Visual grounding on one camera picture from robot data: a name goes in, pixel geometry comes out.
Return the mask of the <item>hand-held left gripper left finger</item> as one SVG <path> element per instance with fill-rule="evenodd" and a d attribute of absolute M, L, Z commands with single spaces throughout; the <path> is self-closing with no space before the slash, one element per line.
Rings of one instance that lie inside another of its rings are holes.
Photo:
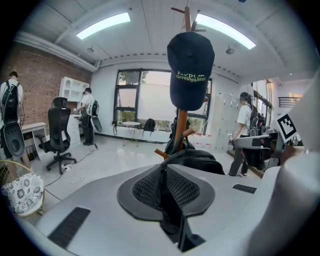
<path fill-rule="evenodd" d="M 161 180 L 158 164 L 129 178 L 117 191 L 119 205 L 137 220 L 161 221 Z"/>

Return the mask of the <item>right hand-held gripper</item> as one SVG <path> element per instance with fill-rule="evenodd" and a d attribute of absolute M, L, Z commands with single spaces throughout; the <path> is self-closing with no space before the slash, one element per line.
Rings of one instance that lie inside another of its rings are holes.
<path fill-rule="evenodd" d="M 263 213 L 252 231 L 249 256 L 319 255 L 320 217 L 320 74 L 289 111 L 304 152 L 288 156 L 273 185 L 261 187 Z"/>

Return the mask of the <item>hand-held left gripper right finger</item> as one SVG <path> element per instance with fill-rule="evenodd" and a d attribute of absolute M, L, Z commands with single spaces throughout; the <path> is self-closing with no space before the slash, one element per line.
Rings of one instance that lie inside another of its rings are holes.
<path fill-rule="evenodd" d="M 185 217 L 202 215 L 216 196 L 208 182 L 173 164 L 166 167 L 166 185 Z"/>

